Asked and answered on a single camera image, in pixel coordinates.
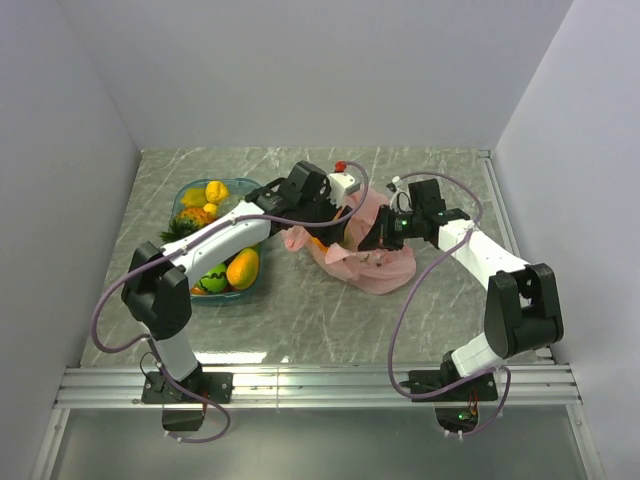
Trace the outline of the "yellow orange fruit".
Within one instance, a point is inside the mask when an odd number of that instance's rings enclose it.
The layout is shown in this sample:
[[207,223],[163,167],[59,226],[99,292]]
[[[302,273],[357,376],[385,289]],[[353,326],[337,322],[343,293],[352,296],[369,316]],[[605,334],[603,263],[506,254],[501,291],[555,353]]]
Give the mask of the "yellow orange fruit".
[[312,237],[312,243],[321,251],[326,252],[329,247],[325,246],[319,239]]

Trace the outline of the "pink plastic bag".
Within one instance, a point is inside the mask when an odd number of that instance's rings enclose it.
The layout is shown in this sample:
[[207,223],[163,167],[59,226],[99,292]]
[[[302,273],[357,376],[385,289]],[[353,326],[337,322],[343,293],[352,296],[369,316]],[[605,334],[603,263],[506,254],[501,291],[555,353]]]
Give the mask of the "pink plastic bag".
[[326,252],[312,243],[312,236],[302,227],[295,226],[281,232],[284,246],[295,252],[307,250],[314,261],[329,275],[349,283],[369,294],[392,292],[411,280],[416,273],[413,250],[358,251],[359,242],[371,229],[378,209],[386,204],[386,196],[371,189],[364,205],[351,217],[342,243],[334,243]]

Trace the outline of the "green striped watermelon ball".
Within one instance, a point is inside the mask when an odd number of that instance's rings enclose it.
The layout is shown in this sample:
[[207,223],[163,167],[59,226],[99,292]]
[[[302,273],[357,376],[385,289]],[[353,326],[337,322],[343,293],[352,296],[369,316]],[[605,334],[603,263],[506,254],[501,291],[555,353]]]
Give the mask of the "green striped watermelon ball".
[[228,285],[227,265],[221,263],[209,270],[197,283],[196,288],[204,294],[221,293]]

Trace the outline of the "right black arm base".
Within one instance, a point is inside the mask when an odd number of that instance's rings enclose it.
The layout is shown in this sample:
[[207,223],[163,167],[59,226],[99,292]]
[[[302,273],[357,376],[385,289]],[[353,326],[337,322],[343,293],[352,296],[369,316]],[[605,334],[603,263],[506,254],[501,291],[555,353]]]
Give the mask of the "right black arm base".
[[[433,393],[458,380],[455,374],[436,370],[411,370],[408,379],[401,381],[404,391],[411,395]],[[485,374],[454,389],[428,399],[412,399],[412,402],[433,402],[438,426],[448,434],[458,437],[475,432],[480,426],[481,402],[498,400],[498,388],[493,374]]]

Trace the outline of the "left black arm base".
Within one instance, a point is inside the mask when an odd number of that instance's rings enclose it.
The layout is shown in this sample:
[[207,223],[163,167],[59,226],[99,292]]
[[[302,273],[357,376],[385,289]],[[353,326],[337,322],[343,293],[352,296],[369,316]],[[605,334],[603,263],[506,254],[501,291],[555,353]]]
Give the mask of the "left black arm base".
[[146,374],[140,403],[160,406],[163,428],[171,433],[197,432],[203,425],[209,403],[228,404],[231,400],[234,375],[231,372],[205,372],[195,382],[183,382],[181,387],[195,388],[186,394],[172,385],[159,371]]

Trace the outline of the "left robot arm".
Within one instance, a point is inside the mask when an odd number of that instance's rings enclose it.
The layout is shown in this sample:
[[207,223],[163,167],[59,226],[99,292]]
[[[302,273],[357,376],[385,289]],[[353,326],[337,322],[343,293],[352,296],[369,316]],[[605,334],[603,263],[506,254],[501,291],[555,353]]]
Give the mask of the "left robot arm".
[[146,242],[136,249],[121,299],[146,328],[170,395],[189,402],[204,391],[202,366],[186,334],[196,282],[212,267],[287,227],[305,227],[321,240],[337,241],[356,211],[348,206],[349,198],[367,193],[368,183],[342,166],[326,173],[300,161],[287,177],[254,189],[201,230],[162,247]]

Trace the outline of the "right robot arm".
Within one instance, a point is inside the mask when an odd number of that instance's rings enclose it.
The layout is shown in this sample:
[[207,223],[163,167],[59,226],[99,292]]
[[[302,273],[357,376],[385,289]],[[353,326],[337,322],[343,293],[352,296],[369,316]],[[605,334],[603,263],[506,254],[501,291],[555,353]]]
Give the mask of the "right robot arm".
[[531,264],[508,252],[460,209],[450,209],[435,179],[408,186],[409,207],[379,208],[375,223],[360,242],[361,251],[396,251],[408,239],[423,239],[453,258],[485,289],[482,332],[444,355],[439,386],[425,393],[410,393],[400,383],[393,388],[412,400],[445,394],[462,399],[476,379],[520,353],[547,347],[564,336],[564,324],[554,271],[546,264]]

